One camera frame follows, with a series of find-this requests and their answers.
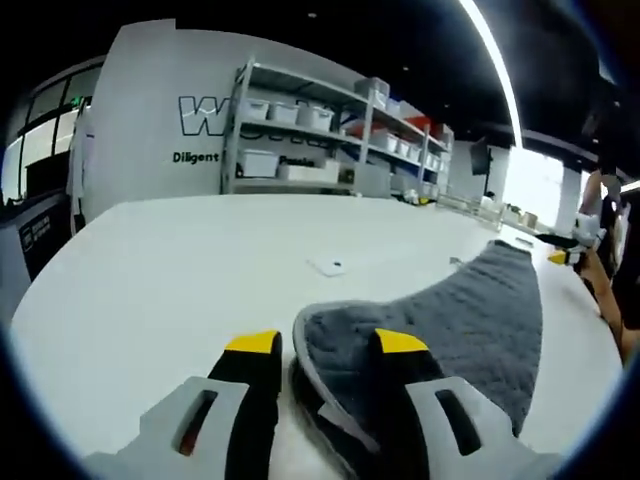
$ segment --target ceiling light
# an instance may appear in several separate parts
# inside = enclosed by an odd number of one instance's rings
[[[636,180],[635,182],[627,183],[623,185],[620,189],[620,193],[632,192],[634,190],[638,190],[640,188],[640,180]]]
[[[509,78],[507,67],[504,64],[504,59],[500,54],[498,44],[491,34],[491,30],[489,29],[487,21],[484,19],[482,13],[478,9],[477,5],[473,2],[473,0],[458,1],[460,2],[460,5],[462,5],[462,8],[464,8],[465,12],[467,12],[467,15],[469,15],[469,18],[473,22],[474,27],[476,27],[476,30],[478,31],[480,37],[482,38],[482,41],[484,42],[484,46],[489,52],[489,56],[491,57],[493,66],[498,73],[498,78],[500,80],[500,84],[502,85],[502,91],[507,100],[507,108],[509,109],[509,116],[511,117],[511,125],[513,128],[513,136],[516,147],[524,148],[522,143],[520,117],[518,115],[518,107],[516,105],[516,96],[513,93],[511,79]]]

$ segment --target white tabletop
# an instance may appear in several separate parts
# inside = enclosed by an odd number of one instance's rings
[[[543,307],[539,373],[521,439],[540,452],[576,442],[621,365],[580,279],[550,247],[448,210],[311,195],[194,197],[122,204],[46,266],[11,326],[17,364],[73,452],[116,452],[138,420],[234,336],[276,328],[284,363],[296,314],[315,302],[388,301],[451,274],[493,238],[529,248]],[[309,260],[338,258],[341,276]],[[271,478],[339,478],[305,440],[284,386]]]

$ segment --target window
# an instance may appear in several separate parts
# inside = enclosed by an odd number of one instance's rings
[[[51,87],[45,88],[36,96],[33,100],[29,122],[33,122],[45,113],[56,110],[60,106],[65,83],[64,81],[58,82]]]
[[[56,120],[54,118],[34,128],[24,136],[22,174],[20,177],[20,192],[23,196],[27,192],[27,167],[38,160],[51,156],[55,123]]]
[[[16,106],[13,110],[9,124],[7,127],[7,141],[12,141],[18,135],[21,128],[24,127],[27,121],[27,112],[29,111],[29,104],[21,104]]]
[[[96,67],[71,77],[67,94],[64,97],[64,104],[70,104],[71,100],[76,97],[93,96],[99,76],[100,67]]]
[[[563,176],[559,160],[514,147],[509,152],[504,202],[537,215],[544,225],[555,226]]]
[[[20,198],[18,190],[18,170],[20,169],[20,144],[22,137],[12,142],[4,151],[2,162],[2,196],[5,203],[8,199]]]
[[[60,123],[58,124],[58,134],[56,135],[56,150],[55,153],[66,152],[71,145],[71,139],[73,138],[73,127],[78,117],[78,110],[71,110],[68,113],[60,116]]]

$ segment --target metal shelf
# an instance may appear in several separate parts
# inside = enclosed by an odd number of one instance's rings
[[[281,178],[236,178],[235,189],[239,188],[312,188],[327,190],[353,190],[352,184],[328,183],[328,182],[306,182],[302,180],[284,180]]]
[[[373,107],[373,122],[383,124],[386,128],[410,142],[422,142],[424,138],[424,132],[418,127],[377,106]]]
[[[347,135],[341,135],[334,132],[326,132],[324,130],[317,130],[314,128],[303,127],[294,123],[280,123],[272,120],[256,120],[256,119],[244,119],[242,120],[242,130],[260,132],[264,130],[272,130],[281,132],[287,135],[298,135],[301,137],[317,138],[320,140],[326,140],[333,143],[349,143],[358,147],[362,146],[362,141],[355,137]]]
[[[451,150],[449,150],[444,143],[431,135],[429,135],[429,147],[432,147],[431,153],[451,153]]]
[[[292,97],[306,98],[329,106],[334,112],[332,132],[325,132],[295,124],[273,122],[271,120],[243,119],[239,115],[238,106],[247,98],[250,88],[259,88],[273,92],[281,92]],[[352,185],[334,185],[318,182],[296,182],[281,179],[245,179],[235,178],[236,165],[240,150],[242,132],[278,132],[281,135],[299,136],[317,139],[326,144],[330,156],[334,156],[339,147],[344,150],[358,148],[357,162],[364,164],[368,155],[379,156],[399,168],[403,168],[416,178],[424,179],[425,170],[438,175],[433,169],[426,168],[428,153],[438,155],[447,152],[446,146],[429,135],[429,125],[424,130],[412,125],[406,120],[388,113],[385,109],[376,107],[372,96],[365,98],[350,90],[349,87],[332,85],[323,80],[275,67],[250,59],[247,64],[237,71],[233,91],[231,94],[234,106],[229,111],[225,126],[223,146],[223,175],[222,190],[232,193],[242,187],[291,187],[291,188],[321,188],[330,190],[353,190]],[[363,120],[362,139],[335,133],[339,130],[340,121],[345,112],[355,114]],[[372,125],[388,128],[401,138],[419,144],[422,147],[418,161],[409,160],[395,153],[369,143]],[[422,183],[418,183],[418,193],[422,193]]]
[[[366,98],[346,88],[264,63],[253,64],[249,86],[277,90],[330,105],[352,104],[362,111],[368,102]]]
[[[395,164],[401,163],[401,164],[407,164],[407,165],[411,165],[412,167],[417,167],[420,168],[420,162],[414,162],[413,160],[408,159],[407,157],[403,157],[402,155],[398,155],[397,153],[391,153],[388,150],[385,150],[382,147],[378,147],[377,145],[369,145],[369,152],[379,155],[381,157],[383,157],[384,159],[393,162]],[[434,172],[437,173],[435,170],[431,169],[431,168],[426,168],[425,170],[428,170],[430,172]]]

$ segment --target dark ceiling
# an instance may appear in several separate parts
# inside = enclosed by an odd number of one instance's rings
[[[572,3],[573,13],[567,8]],[[605,154],[627,173],[640,176],[640,57],[633,51],[640,44],[640,2],[476,4],[505,58],[522,127]],[[494,143],[512,143],[509,135],[487,127],[510,125],[506,102],[485,47],[455,0],[183,1],[167,7],[135,7],[124,0],[58,2],[38,7],[37,18],[28,5],[16,7],[23,13],[11,8],[5,18],[19,21],[0,32],[3,63],[12,65],[5,68],[5,91],[12,94],[3,99],[3,111],[59,71],[105,54],[121,25],[177,18],[178,28],[247,33],[317,53],[388,81],[418,109],[450,123],[458,138],[488,134]],[[315,18],[308,16],[311,12]],[[585,31],[576,19],[591,29]],[[600,77],[596,32],[598,47],[606,50],[601,55],[612,64],[622,88]],[[525,146],[572,158],[539,142],[527,140]]]

